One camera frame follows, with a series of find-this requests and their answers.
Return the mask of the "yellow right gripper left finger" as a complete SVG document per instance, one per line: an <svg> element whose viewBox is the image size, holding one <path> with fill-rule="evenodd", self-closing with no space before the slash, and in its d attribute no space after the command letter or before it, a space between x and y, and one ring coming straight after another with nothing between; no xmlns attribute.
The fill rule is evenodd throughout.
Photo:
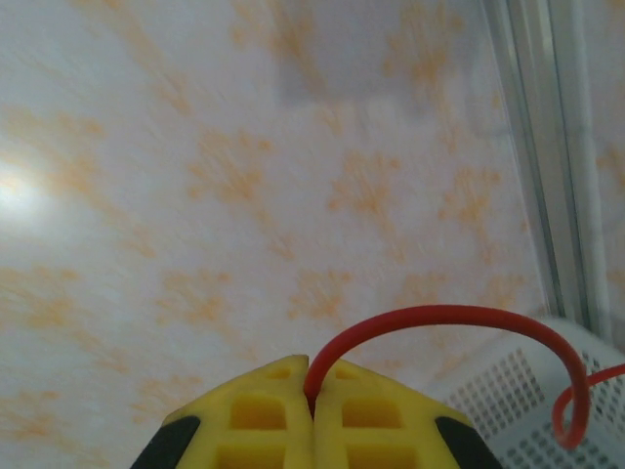
<svg viewBox="0 0 625 469"><path fill-rule="evenodd" d="M134 468L311 468L313 419L304 395L309 358L246 372L163 420Z"/></svg>

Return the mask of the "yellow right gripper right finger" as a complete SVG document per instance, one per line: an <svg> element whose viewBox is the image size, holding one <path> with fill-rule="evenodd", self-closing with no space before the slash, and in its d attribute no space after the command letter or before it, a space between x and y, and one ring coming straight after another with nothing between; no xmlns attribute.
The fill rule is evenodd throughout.
<svg viewBox="0 0 625 469"><path fill-rule="evenodd" d="M339 361L315 402L314 466L481 469L498 459L460 411Z"/></svg>

